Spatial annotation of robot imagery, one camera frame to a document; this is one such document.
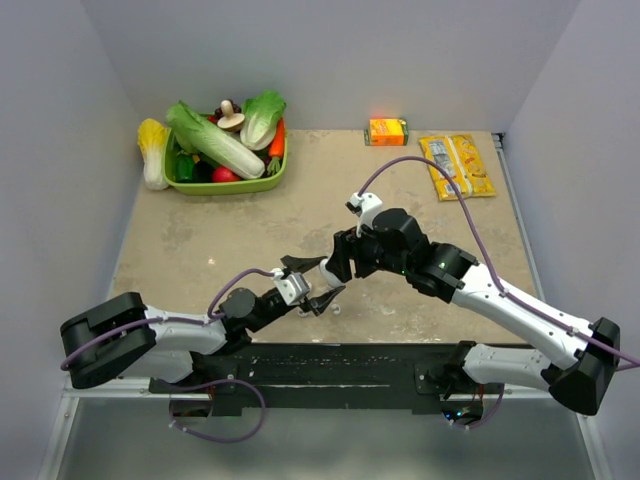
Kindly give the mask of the white oval charging case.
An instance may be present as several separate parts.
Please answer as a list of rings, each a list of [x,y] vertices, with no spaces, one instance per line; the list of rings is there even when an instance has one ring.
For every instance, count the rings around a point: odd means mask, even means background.
[[[337,275],[335,275],[329,270],[328,263],[329,263],[329,259],[324,258],[320,261],[320,264],[319,264],[320,273],[322,274],[326,283],[331,288],[338,288],[338,287],[344,286],[345,283],[342,280],[340,280]]]

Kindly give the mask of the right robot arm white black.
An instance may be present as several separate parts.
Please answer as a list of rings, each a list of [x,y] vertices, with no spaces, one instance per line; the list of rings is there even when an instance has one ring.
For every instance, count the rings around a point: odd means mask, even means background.
[[[332,255],[320,264],[338,287],[377,271],[401,275],[419,293],[468,309],[525,340],[527,348],[461,342],[440,381],[459,393],[502,383],[548,392],[564,407],[595,415],[619,365],[619,326],[594,323],[492,278],[487,265],[448,243],[432,242],[401,208],[384,210],[363,228],[334,236]]]

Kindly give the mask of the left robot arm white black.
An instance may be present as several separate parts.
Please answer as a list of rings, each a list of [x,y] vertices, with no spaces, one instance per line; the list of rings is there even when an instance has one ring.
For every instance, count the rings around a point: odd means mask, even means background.
[[[126,292],[64,322],[65,359],[76,389],[121,376],[142,376],[200,390],[207,368],[193,359],[228,355],[250,344],[252,334],[298,309],[321,315],[351,278],[350,266],[325,257],[285,256],[266,272],[274,286],[262,295],[230,281],[204,315],[160,310],[137,292]]]

